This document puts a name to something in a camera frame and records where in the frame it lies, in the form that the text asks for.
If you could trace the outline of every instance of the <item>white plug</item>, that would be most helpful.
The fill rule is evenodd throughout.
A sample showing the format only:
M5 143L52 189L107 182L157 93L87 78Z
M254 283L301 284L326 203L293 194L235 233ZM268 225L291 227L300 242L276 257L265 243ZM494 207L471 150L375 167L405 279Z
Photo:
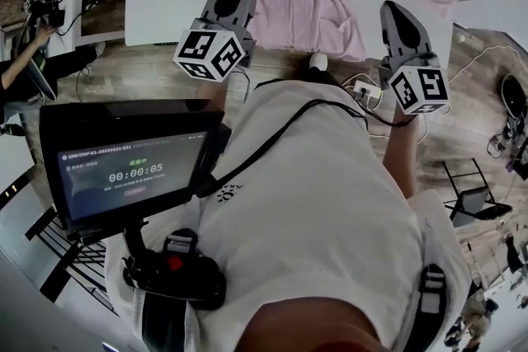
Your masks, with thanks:
M354 92L357 92L363 97L366 97L367 100L371 97L379 100L381 97L381 89L374 84L369 84L363 81L356 81L353 89Z

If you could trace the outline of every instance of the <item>black chair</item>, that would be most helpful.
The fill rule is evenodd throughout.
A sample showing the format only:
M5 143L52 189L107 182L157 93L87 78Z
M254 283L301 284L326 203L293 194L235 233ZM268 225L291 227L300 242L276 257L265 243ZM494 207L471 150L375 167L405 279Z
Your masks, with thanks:
M488 183L486 182L479 165L474 158L471 160L473 160L474 165L477 167L477 171L463 173L461 175L451 175L449 169L447 168L446 162L442 162L445 172L447 173L449 181L451 182L453 190L456 194L456 199L446 201L444 206L452 210L450 219L451 222L453 222L453 226L456 228L470 224L475 219L494 220L495 218L499 218L512 211L512 207L510 205L497 203L495 201L492 191L489 189ZM479 188L473 188L472 190L463 190L459 192L456 188L455 178L472 175L480 175L484 185L480 186Z

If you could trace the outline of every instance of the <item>white marker cube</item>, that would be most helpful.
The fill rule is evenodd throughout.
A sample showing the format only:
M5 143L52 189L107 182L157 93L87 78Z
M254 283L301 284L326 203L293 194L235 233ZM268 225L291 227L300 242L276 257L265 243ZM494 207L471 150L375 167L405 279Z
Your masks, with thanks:
M402 66L389 80L405 115L431 113L450 102L446 74L432 66Z
M232 31L186 30L172 60L190 77L222 82L243 57Z

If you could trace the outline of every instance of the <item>display screen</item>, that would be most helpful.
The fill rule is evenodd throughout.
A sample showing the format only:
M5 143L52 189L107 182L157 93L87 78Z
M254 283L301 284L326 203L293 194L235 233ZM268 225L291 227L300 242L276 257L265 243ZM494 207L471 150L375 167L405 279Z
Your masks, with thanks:
M204 140L202 132L59 153L70 218L186 188Z

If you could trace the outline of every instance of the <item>white shoe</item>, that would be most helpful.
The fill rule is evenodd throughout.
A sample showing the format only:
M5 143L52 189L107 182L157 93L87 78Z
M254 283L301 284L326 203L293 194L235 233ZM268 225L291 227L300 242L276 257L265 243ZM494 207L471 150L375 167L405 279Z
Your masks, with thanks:
M99 58L99 56L102 55L102 52L104 52L105 49L106 49L106 43L104 41L102 41L101 43L97 43L93 47L95 48L96 53L97 53L97 57Z
M328 57L326 54L314 53L310 58L310 67L317 68L319 71L326 71L328 68Z

